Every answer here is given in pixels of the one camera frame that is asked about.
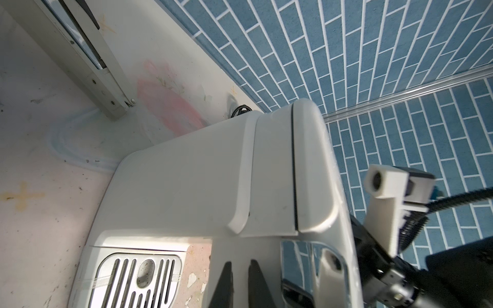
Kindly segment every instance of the drip tray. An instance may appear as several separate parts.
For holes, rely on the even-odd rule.
[[[115,253],[99,265],[91,308],[167,308],[180,279],[175,255]]]

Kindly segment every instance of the black cable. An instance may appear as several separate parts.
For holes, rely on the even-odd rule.
[[[399,252],[406,250],[424,228],[428,222],[427,214],[491,198],[493,198],[493,187],[488,187],[430,202],[426,205],[428,213],[412,212],[400,230]]]
[[[244,114],[244,113],[249,112],[249,111],[251,111],[250,107],[248,107],[247,105],[241,105],[241,106],[236,107],[236,109],[231,114],[231,117],[234,117],[235,115]]]

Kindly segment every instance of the reflective metal surface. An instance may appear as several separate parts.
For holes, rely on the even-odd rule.
[[[74,43],[79,45],[79,47],[84,51],[87,57],[89,57],[91,62],[98,69],[104,69],[106,67],[105,63],[102,61],[94,47],[91,45],[91,42],[89,42],[86,35],[79,27],[77,21],[74,19],[62,0],[42,1],[48,7],[51,13],[56,17],[58,22],[60,22],[65,30],[70,34],[70,36],[74,40]]]
[[[290,307],[351,307],[348,269],[335,249],[314,241],[281,242],[282,295]]]

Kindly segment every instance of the orange cross mark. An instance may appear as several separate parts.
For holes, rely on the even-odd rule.
[[[0,194],[0,201],[16,200],[15,209],[22,212],[28,206],[27,199],[43,198],[44,193],[28,193],[28,184],[25,181],[21,182],[21,191],[18,194],[6,192]]]

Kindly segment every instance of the blue brick tile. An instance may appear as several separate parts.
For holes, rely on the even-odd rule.
[[[400,134],[395,119],[385,121],[385,126],[387,127],[388,140],[392,150],[402,148],[402,142],[400,140]]]
[[[346,36],[346,63],[352,64],[359,61],[359,40],[361,38],[361,30],[358,30]]]
[[[448,103],[454,102],[454,99],[452,98],[452,94],[450,94],[450,89],[436,92],[435,94],[436,97],[438,98],[438,103],[440,105],[446,105]]]
[[[346,86],[344,85],[344,81],[334,83],[334,94],[336,100],[346,97]]]
[[[404,9],[399,10],[385,18],[384,31],[382,37],[385,39],[380,43],[380,51],[392,48],[395,45],[395,39],[399,32],[400,23]]]
[[[397,60],[390,64],[390,69],[387,74],[387,82],[395,81],[399,78],[404,61],[406,61],[406,59]]]
[[[384,85],[384,89],[382,90],[382,96],[384,95],[387,95],[387,94],[390,94],[392,92],[394,92],[394,88],[395,88],[395,84],[397,83],[397,81],[393,81],[391,83],[386,83]]]
[[[454,156],[452,148],[450,147],[449,138],[445,127],[443,125],[437,125],[430,127],[433,140],[435,140],[436,150],[440,159],[451,158]]]
[[[385,120],[393,118],[395,115],[392,106],[382,108],[382,115],[384,116]]]
[[[492,149],[488,143],[488,139],[479,118],[464,120],[464,125],[469,134],[474,153],[480,154],[491,152]]]
[[[221,32],[214,20],[212,20],[206,9],[200,4],[199,0],[190,0],[184,7],[199,26],[204,29],[216,46],[221,47],[228,42],[228,39]]]
[[[402,91],[407,88],[407,84],[409,83],[409,80],[411,80],[411,77],[413,76],[413,73],[416,70],[416,66],[418,65],[416,64],[410,66],[402,71],[399,82],[397,83],[397,87],[395,88],[396,92]]]
[[[248,94],[248,96],[250,96],[250,98],[254,102],[258,102],[260,100],[260,98],[258,97],[258,95],[247,84],[244,85],[244,86],[242,86],[242,89]]]
[[[423,71],[421,73],[415,74],[413,77],[413,80],[411,80],[411,82],[409,83],[409,87],[411,88],[411,87],[414,87],[414,86],[421,84],[423,82],[424,76],[427,73],[428,73],[427,71]]]
[[[375,64],[375,54],[377,52],[377,44],[378,42],[372,42],[366,45],[363,45],[363,49],[361,50],[361,71],[368,70],[373,67]]]
[[[428,76],[426,76],[426,78],[424,79],[424,83],[428,83],[437,79],[438,75],[442,72],[445,65],[447,65],[452,55],[453,53],[449,53],[447,55],[440,56],[429,71]]]
[[[427,4],[428,0],[411,0],[407,10],[406,19],[404,20],[404,26],[420,20],[423,17]]]
[[[493,154],[478,156],[479,169],[483,173],[483,178],[487,187],[493,186]]]
[[[258,92],[258,95],[262,98],[264,103],[269,106],[277,106],[276,102],[272,99],[272,97],[269,95],[269,93],[266,90],[262,90]]]
[[[320,87],[324,96],[332,93],[332,83],[330,81],[330,75],[320,78],[318,81],[320,82]]]
[[[409,108],[409,112],[421,111],[420,100],[419,99],[412,99],[410,101],[407,101],[407,107]]]
[[[365,209],[361,188],[351,188],[352,201],[355,209]]]
[[[442,50],[444,44],[445,43],[429,48],[424,54],[423,60],[421,61],[421,64],[418,66],[416,72],[421,72],[430,69],[436,57],[438,57],[438,54]]]
[[[375,67],[375,77],[385,75],[392,57],[392,50],[388,50],[378,55],[377,66]]]
[[[464,242],[466,244],[480,240],[478,229],[463,229],[462,235],[464,236]]]
[[[327,46],[331,58],[343,53],[342,45],[342,19],[338,18],[325,25],[327,35]]]
[[[491,47],[492,44],[493,40],[480,42],[460,65],[460,67],[456,71],[456,74],[470,69],[476,63],[476,61],[478,61],[478,59]]]
[[[347,73],[346,80],[348,87],[358,84],[358,71],[359,71],[358,63],[346,67],[346,73]]]
[[[409,57],[407,59],[406,66],[411,66],[413,64],[416,64],[421,60],[421,57],[423,56],[424,51],[428,46],[428,43],[430,42],[432,35],[433,34],[428,34],[427,36],[423,36],[416,40],[413,49],[411,50],[411,53],[409,54]]]
[[[486,34],[486,31],[488,31],[488,29],[481,29],[471,33],[471,35],[465,40],[464,44],[457,51],[456,55],[452,58],[452,60],[457,60],[466,57],[476,46],[476,44],[481,40],[481,38]]]
[[[282,64],[293,60],[293,55],[287,45],[284,32],[282,31],[279,20],[270,1],[252,0],[252,4],[257,11],[260,21],[264,25],[265,31],[269,36],[274,49],[279,55]]]
[[[470,82],[469,87],[471,89],[472,95],[474,96],[480,96],[489,93],[484,80]]]
[[[317,106],[323,105],[322,95],[320,94],[320,91],[311,92],[310,98],[315,104],[317,104]]]
[[[346,159],[346,166],[348,167],[349,184],[351,186],[359,186],[359,174],[356,168],[356,160],[354,158]]]
[[[286,79],[286,75],[282,71],[281,66],[279,65],[279,61],[277,61],[275,55],[270,55],[269,57],[264,59],[265,65],[267,69],[272,74],[274,79],[279,82]]]
[[[289,77],[289,80],[291,80],[293,87],[303,84],[303,80],[301,79],[300,71],[298,70],[296,63],[288,64],[284,67],[284,69],[286,70],[286,74]]]
[[[432,45],[436,45],[442,42],[445,42],[449,39],[450,34],[452,34],[452,31],[454,31],[455,26],[459,22],[462,14],[464,13],[465,9],[469,3],[463,3],[458,6],[455,6],[451,8],[448,12],[447,15],[445,16],[445,19],[442,22],[442,25],[438,29],[435,38],[431,42]]]
[[[300,9],[303,15],[303,21],[305,22],[310,48],[313,50],[324,45],[318,3],[315,1],[301,1]]]
[[[476,162],[471,153],[469,143],[466,139],[459,139],[452,141],[454,149],[456,150],[457,160],[462,170],[463,175],[478,174]]]
[[[481,18],[481,21],[476,26],[476,28],[482,28],[489,26],[493,23],[493,6],[490,6],[488,11],[486,11],[485,15]]]
[[[358,141],[354,143],[354,150],[356,154],[356,161],[358,162],[358,169],[364,170],[368,169],[368,164],[366,163],[366,154],[363,147],[363,142]]]
[[[455,160],[442,161],[442,166],[451,193],[455,195],[464,192],[464,185]]]
[[[290,40],[294,40],[303,35],[300,18],[296,10],[296,4],[291,4],[280,12],[282,23]]]
[[[334,82],[344,79],[344,57],[340,56],[338,58],[332,59],[330,61],[330,66],[332,67],[332,78]]]
[[[477,207],[474,209],[478,218],[479,227],[483,233],[483,237],[493,236],[493,213],[490,207]]]
[[[456,71],[456,69],[459,67],[459,65],[462,63],[462,61],[463,61],[463,59],[450,62],[445,67],[445,69],[443,70],[443,72],[440,74],[439,77],[443,78],[443,77],[447,77],[447,76],[452,75]]]
[[[372,71],[369,70],[369,71],[364,72],[363,74],[361,74],[359,76],[359,90],[360,91],[370,89],[371,75],[372,75]]]
[[[379,110],[370,112],[370,117],[372,120],[373,131],[375,136],[385,135],[384,123],[382,121],[382,115]]]
[[[308,92],[307,92],[307,89],[305,88],[305,86],[300,86],[300,87],[294,88],[294,90],[296,91],[296,94],[298,95],[299,99],[309,98]]]
[[[236,47],[239,49],[240,53],[244,56],[248,64],[250,64],[252,70],[257,75],[263,75],[267,73],[267,70],[265,69],[264,65],[260,61],[260,58],[255,53],[254,49],[248,42],[247,38],[243,35],[243,32],[241,31],[240,27],[234,20],[231,13],[228,13],[224,17],[222,17],[219,20],[219,23],[228,33],[229,37],[235,43]]]
[[[378,78],[373,79],[373,85],[371,87],[371,92],[370,92],[371,100],[380,97],[380,92],[382,91],[384,81],[385,81],[385,76],[380,76]]]
[[[257,48],[257,51],[261,57],[268,55],[272,52],[269,42],[265,38],[262,28],[256,27],[255,29],[248,32],[248,37],[250,37],[251,42]]]
[[[279,104],[279,106],[281,106],[281,107],[287,106],[287,101],[282,94],[274,96],[274,99]]]
[[[404,150],[398,150],[392,152],[392,156],[394,158],[394,166],[398,167],[407,167],[406,154],[404,154]]]
[[[368,113],[363,113],[358,115],[359,122],[361,125],[370,124],[370,116]]]
[[[334,146],[334,154],[336,156],[337,166],[339,166],[339,172],[346,172],[346,164],[344,164],[344,154],[342,153],[342,147]]]
[[[452,88],[452,93],[456,98],[457,107],[459,108],[460,115],[463,118],[476,115],[476,109],[474,108],[474,104],[466,85],[460,85]]]
[[[420,151],[416,145],[416,139],[413,132],[402,133],[402,140],[406,150],[407,158],[410,164],[421,162]]]
[[[245,80],[252,86],[255,91],[262,90],[263,86],[258,81],[257,77],[252,73],[250,68],[246,68],[240,71],[240,74],[245,78]]]
[[[442,123],[442,116],[438,110],[438,106],[435,101],[435,96],[433,94],[425,95],[421,97],[423,103],[423,108],[426,113],[426,118],[428,119],[429,125]]]
[[[483,96],[476,99],[476,105],[478,106],[479,114],[483,118],[486,131],[493,132],[493,102],[491,96]]]
[[[229,0],[228,3],[245,30],[258,22],[247,0]]]
[[[325,51],[325,47],[312,53],[312,55],[313,61],[315,62],[315,68],[317,69],[317,74],[319,76],[329,74],[329,64],[327,63],[327,53]]]
[[[408,131],[412,129],[411,121],[409,120],[409,113],[407,112],[406,103],[398,103],[394,105],[395,114],[401,131]]]
[[[380,24],[384,12],[384,0],[373,0],[367,2],[365,11],[365,31],[363,43],[378,38],[380,33]]]
[[[296,55],[296,60],[300,66],[300,70],[304,71],[311,68],[312,60],[310,59],[310,54],[308,53],[308,48],[304,39],[298,40],[293,43],[293,51]]]
[[[431,143],[431,136],[426,125],[423,113],[415,113],[411,115],[413,119],[414,129],[416,131],[416,137],[419,144]]]
[[[440,171],[440,165],[438,164],[437,155],[433,145],[423,145],[421,147],[421,153],[423,154],[426,171],[434,174],[437,178],[442,177],[442,172]]]
[[[373,130],[371,125],[362,126],[361,132],[363,133],[363,140],[365,141],[366,153],[376,152],[377,147],[373,138]]]
[[[241,56],[236,52],[235,48],[231,45],[228,45],[222,49],[222,52],[226,56],[226,58],[231,61],[234,67],[236,69],[244,68],[245,67],[245,62],[241,58]]]
[[[446,249],[445,243],[443,243],[442,231],[440,229],[428,229],[427,233],[433,253],[438,253]]]
[[[365,90],[365,91],[359,92],[358,103],[362,103],[362,102],[367,101],[369,94],[370,94],[370,90]]]
[[[221,0],[204,0],[204,4],[211,11],[214,17],[217,17],[219,14],[227,10],[226,5]]]
[[[361,27],[361,12],[363,0],[345,0],[346,32],[351,32]]]
[[[445,239],[449,247],[457,247],[462,245],[458,225],[456,223],[454,212],[452,209],[440,211],[440,220],[445,231]]]
[[[305,78],[308,92],[318,89],[317,77],[315,77],[315,72],[313,71],[313,69],[304,72],[303,77]]]
[[[344,97],[344,98],[336,100],[336,107],[337,107],[337,109],[346,108],[347,107],[346,98]]]
[[[352,86],[347,89],[348,95],[348,107],[356,105],[356,100],[358,96],[358,86]]]
[[[329,123],[330,139],[333,145],[341,144],[341,139],[339,138],[339,127],[337,122]]]
[[[322,0],[322,9],[323,9],[324,20],[326,22],[341,15],[340,1]]]
[[[442,107],[442,113],[443,113],[443,117],[445,118],[445,123],[447,124],[447,129],[449,130],[450,138],[465,137],[464,128],[460,123],[456,106],[448,105]]]
[[[331,112],[336,111],[336,105],[335,105],[335,102],[334,102],[334,96],[332,94],[331,95],[324,96],[323,97],[323,100],[325,102],[325,108],[327,108],[327,113],[331,113]]]
[[[199,28],[188,18],[185,12],[176,4],[174,0],[160,0],[160,2],[181,22],[189,33],[195,34]]]
[[[416,34],[416,30],[418,30],[418,26],[418,24],[415,24],[402,29],[399,41],[397,42],[397,46],[395,48],[394,59],[399,59],[407,56],[407,54],[409,53],[409,49],[413,44],[414,35]]]

